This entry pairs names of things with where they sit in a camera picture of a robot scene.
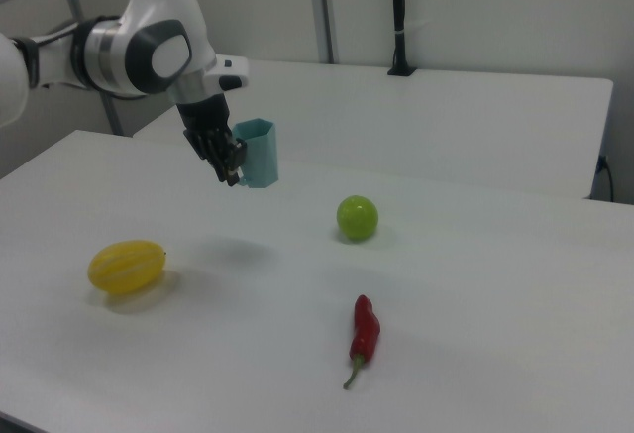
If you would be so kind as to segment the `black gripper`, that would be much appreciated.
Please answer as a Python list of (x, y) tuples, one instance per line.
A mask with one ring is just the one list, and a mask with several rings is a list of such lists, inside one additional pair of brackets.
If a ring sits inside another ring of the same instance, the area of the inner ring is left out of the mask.
[(229, 186), (241, 180), (240, 170), (247, 158), (247, 143), (232, 139), (224, 147), (216, 134), (230, 134), (228, 125), (230, 110), (224, 94), (188, 104), (177, 104), (177, 111), (184, 124), (183, 134), (197, 155), (215, 170), (220, 182)]

